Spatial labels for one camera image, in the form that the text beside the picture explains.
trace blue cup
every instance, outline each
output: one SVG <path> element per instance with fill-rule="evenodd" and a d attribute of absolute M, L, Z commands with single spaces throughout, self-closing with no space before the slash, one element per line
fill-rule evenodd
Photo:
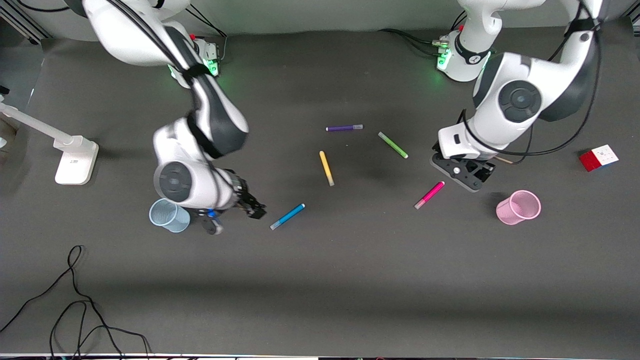
<path fill-rule="evenodd" d="M 166 199 L 154 202 L 149 209 L 149 220 L 172 233 L 179 233 L 189 226 L 191 215 L 180 206 Z"/>

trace pink marker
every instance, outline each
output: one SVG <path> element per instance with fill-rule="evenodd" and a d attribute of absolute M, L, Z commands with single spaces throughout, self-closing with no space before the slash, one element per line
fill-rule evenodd
<path fill-rule="evenodd" d="M 437 194 L 440 191 L 440 189 L 442 189 L 443 187 L 444 187 L 444 181 L 440 181 L 439 183 L 436 184 L 436 186 L 433 187 L 433 189 L 429 190 L 429 192 L 425 196 L 423 196 L 422 199 L 420 199 L 420 201 L 416 203 L 416 205 L 413 205 L 413 207 L 416 210 L 418 210 L 419 208 L 422 207 L 422 205 L 425 205 L 430 198 L 432 198 L 435 194 Z"/>

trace blue marker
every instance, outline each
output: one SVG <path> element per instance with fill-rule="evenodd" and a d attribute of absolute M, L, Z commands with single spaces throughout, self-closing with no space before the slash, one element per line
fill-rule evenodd
<path fill-rule="evenodd" d="M 288 212 L 285 216 L 281 217 L 278 221 L 274 222 L 273 225 L 270 226 L 271 230 L 275 230 L 278 226 L 286 223 L 290 218 L 296 216 L 297 213 L 302 211 L 305 208 L 304 204 L 300 204 L 296 206 L 293 210 Z"/>

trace pink cup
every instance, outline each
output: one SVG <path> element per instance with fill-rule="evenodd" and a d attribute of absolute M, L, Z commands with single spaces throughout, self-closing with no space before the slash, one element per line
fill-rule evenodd
<path fill-rule="evenodd" d="M 515 225 L 524 220 L 531 220 L 540 214 L 540 200 L 532 192 L 518 190 L 503 200 L 495 208 L 501 222 Z"/>

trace green marker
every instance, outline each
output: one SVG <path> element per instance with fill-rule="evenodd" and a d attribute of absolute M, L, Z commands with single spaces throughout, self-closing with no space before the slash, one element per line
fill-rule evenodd
<path fill-rule="evenodd" d="M 398 154 L 400 154 L 400 156 L 402 156 L 405 159 L 409 157 L 409 155 L 407 155 L 407 153 L 404 152 L 404 150 L 400 149 L 400 146 L 396 145 L 396 143 L 391 141 L 390 138 L 387 138 L 387 136 L 384 135 L 382 131 L 378 133 L 378 136 L 380 136 L 382 140 L 384 140 L 387 144 L 389 144 L 389 146 L 393 147 L 394 150 L 397 151 Z"/>

